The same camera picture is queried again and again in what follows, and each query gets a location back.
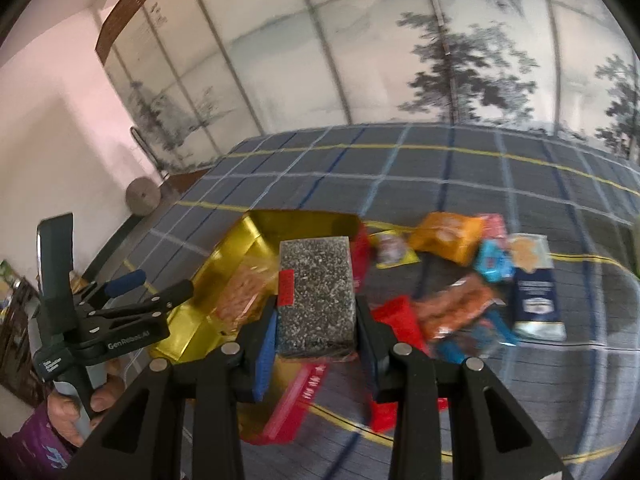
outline plaid tablecloth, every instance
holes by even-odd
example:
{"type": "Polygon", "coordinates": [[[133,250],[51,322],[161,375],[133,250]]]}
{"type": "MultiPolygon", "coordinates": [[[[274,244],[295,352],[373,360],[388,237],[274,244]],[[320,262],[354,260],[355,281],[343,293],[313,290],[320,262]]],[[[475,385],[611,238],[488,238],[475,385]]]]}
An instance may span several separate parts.
{"type": "MultiPolygon", "coordinates": [[[[151,290],[192,276],[249,208],[357,213],[372,228],[410,228],[434,210],[500,213],[510,232],[548,237],[568,339],[524,342],[495,355],[490,366],[575,477],[595,480],[640,415],[639,287],[629,270],[639,190],[639,168],[623,160],[507,130],[371,124],[277,134],[245,140],[221,158],[116,276],[142,268],[151,290]]],[[[372,268],[364,292],[379,304],[439,290],[464,272],[425,255],[421,264],[372,268]]],[[[141,295],[133,291],[119,302],[141,295]]],[[[144,352],[131,357],[127,380],[145,359],[144,352]]],[[[367,409],[357,363],[331,366],[311,412],[292,444],[243,445],[247,478],[315,480],[335,463],[337,479],[386,478],[391,440],[360,429],[367,409]]],[[[444,450],[450,449],[448,424],[443,416],[444,450]]],[[[189,420],[184,436],[188,475],[189,420]]],[[[450,452],[442,458],[450,478],[450,452]]]]}

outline hand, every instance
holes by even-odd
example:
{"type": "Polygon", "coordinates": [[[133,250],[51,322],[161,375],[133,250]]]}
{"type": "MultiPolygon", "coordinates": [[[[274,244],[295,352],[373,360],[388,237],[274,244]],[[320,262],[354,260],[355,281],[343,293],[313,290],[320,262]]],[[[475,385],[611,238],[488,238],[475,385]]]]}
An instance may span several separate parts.
{"type": "MultiPolygon", "coordinates": [[[[91,408],[94,412],[108,410],[124,392],[124,381],[117,376],[120,371],[120,361],[117,359],[108,361],[106,368],[107,382],[91,397],[91,408]]],[[[75,400],[53,391],[47,398],[47,413],[51,425],[62,438],[76,447],[84,444],[84,438],[74,426],[74,422],[80,418],[80,409],[75,400]]],[[[96,416],[91,421],[91,429],[95,428],[103,417],[104,414],[96,416]]]]}

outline silver screw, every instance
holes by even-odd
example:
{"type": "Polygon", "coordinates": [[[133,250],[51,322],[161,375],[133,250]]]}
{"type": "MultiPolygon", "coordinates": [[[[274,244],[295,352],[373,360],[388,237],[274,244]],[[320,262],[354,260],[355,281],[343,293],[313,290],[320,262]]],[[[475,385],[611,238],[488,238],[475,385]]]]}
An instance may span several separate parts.
{"type": "Polygon", "coordinates": [[[409,355],[412,351],[411,345],[407,343],[396,343],[394,345],[394,354],[409,355]]]}
{"type": "Polygon", "coordinates": [[[149,369],[152,372],[161,372],[163,370],[166,370],[168,365],[169,363],[167,362],[166,359],[162,359],[161,357],[158,357],[149,363],[149,369]]]}
{"type": "Polygon", "coordinates": [[[221,348],[224,355],[236,355],[240,351],[240,345],[235,341],[224,343],[221,348]]]}
{"type": "Polygon", "coordinates": [[[465,361],[465,364],[469,370],[473,370],[475,372],[479,372],[484,368],[484,361],[478,357],[470,357],[465,361]]]}

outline blue gripper pad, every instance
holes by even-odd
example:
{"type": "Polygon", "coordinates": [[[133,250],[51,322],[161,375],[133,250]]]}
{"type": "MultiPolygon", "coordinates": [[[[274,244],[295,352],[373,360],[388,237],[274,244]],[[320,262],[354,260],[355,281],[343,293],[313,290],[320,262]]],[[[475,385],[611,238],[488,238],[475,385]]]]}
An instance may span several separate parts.
{"type": "Polygon", "coordinates": [[[104,293],[108,298],[117,298],[140,285],[144,285],[145,282],[146,272],[142,269],[134,270],[108,282],[104,287],[104,293]]]}
{"type": "Polygon", "coordinates": [[[264,341],[258,359],[255,362],[255,381],[254,381],[254,399],[260,402],[267,392],[269,383],[271,382],[271,371],[273,370],[273,361],[276,359],[276,320],[278,313],[276,311],[271,314],[269,327],[264,335],[264,341]]]}

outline wall mural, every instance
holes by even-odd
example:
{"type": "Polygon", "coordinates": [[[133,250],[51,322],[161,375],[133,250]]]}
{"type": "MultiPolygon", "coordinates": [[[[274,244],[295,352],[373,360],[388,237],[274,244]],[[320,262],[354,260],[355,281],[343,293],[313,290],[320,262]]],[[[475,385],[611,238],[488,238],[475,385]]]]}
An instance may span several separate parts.
{"type": "Polygon", "coordinates": [[[122,0],[97,51],[171,173],[247,137],[395,121],[638,161],[638,58],[601,0],[122,0]]]}

